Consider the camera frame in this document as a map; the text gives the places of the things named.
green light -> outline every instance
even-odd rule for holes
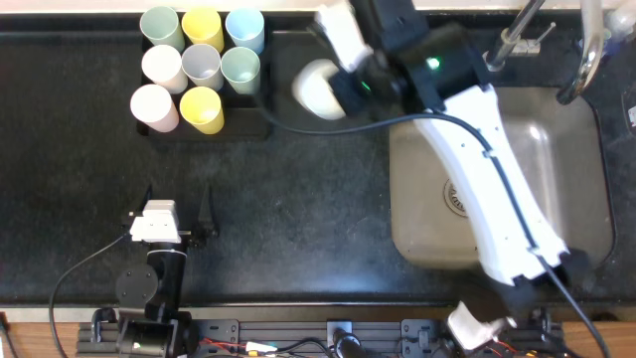
[[[441,66],[441,62],[437,58],[428,58],[426,59],[426,64],[431,70],[437,70]]]

cup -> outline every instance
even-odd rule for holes
[[[235,45],[260,55],[265,48],[265,19],[256,9],[236,9],[226,18],[226,29]]]
[[[169,132],[179,124],[179,113],[168,91],[159,85],[140,87],[130,99],[135,118],[159,132]]]
[[[239,94],[254,94],[260,88],[260,60],[250,49],[229,49],[221,59],[221,72]]]
[[[225,123],[221,98],[204,87],[189,89],[179,103],[181,115],[204,134],[218,133]]]
[[[183,32],[193,44],[208,44],[221,52],[224,47],[221,16],[215,8],[198,7],[188,11],[181,21]]]
[[[158,45],[146,51],[141,70],[150,81],[170,94],[181,93],[188,86],[188,78],[181,70],[181,55],[172,46]]]
[[[177,13],[167,6],[154,7],[141,15],[139,28],[153,45],[168,45],[182,52],[186,47]]]
[[[220,90],[223,87],[221,55],[210,45],[198,44],[186,49],[181,58],[183,72],[197,86]]]

yellow cup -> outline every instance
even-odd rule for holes
[[[213,7],[198,7],[188,11],[181,27],[193,44],[213,46],[219,53],[225,45],[221,16]]]
[[[218,133],[225,123],[221,98],[213,89],[197,87],[188,90],[181,98],[179,111],[205,134]]]

black tray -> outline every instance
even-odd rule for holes
[[[179,18],[183,17],[183,13],[179,13]],[[225,46],[221,52],[223,54],[235,46],[234,42],[228,32],[225,29],[225,18],[227,14],[221,14],[222,25],[224,26],[224,40]],[[265,45],[268,44],[270,38],[269,27],[265,23]],[[184,34],[186,41],[186,49],[192,46],[192,42]],[[143,37],[141,49],[143,54],[152,47],[152,43]],[[260,68],[260,85],[263,92],[271,92],[269,90],[271,81],[269,80],[271,75],[271,66],[263,66]],[[152,84],[152,81],[148,79],[143,73],[141,74],[141,85]],[[179,103],[183,94],[196,87],[196,85],[188,79],[188,87],[179,94],[171,94],[172,100],[179,111]],[[225,124],[223,129],[216,134],[204,134],[188,123],[187,120],[179,112],[179,124],[177,127],[168,132],[158,132],[144,122],[136,120],[136,130],[140,135],[149,137],[154,140],[160,141],[212,141],[212,142],[225,142],[225,141],[244,141],[244,140],[264,140],[269,135],[270,124],[260,114],[255,101],[251,95],[238,94],[232,88],[232,86],[225,81],[222,89],[218,90],[218,94],[221,97],[221,105],[223,107]],[[268,96],[265,96],[265,101],[269,104]]]

white wall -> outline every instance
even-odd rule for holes
[[[179,10],[213,5],[219,10],[251,6],[262,10],[314,10],[320,4],[338,0],[0,0],[0,13],[48,12],[142,12],[152,6],[168,5]],[[623,1],[599,0],[606,8]],[[520,9],[527,0],[414,0],[420,9]],[[548,0],[544,9],[578,8],[578,0]]]

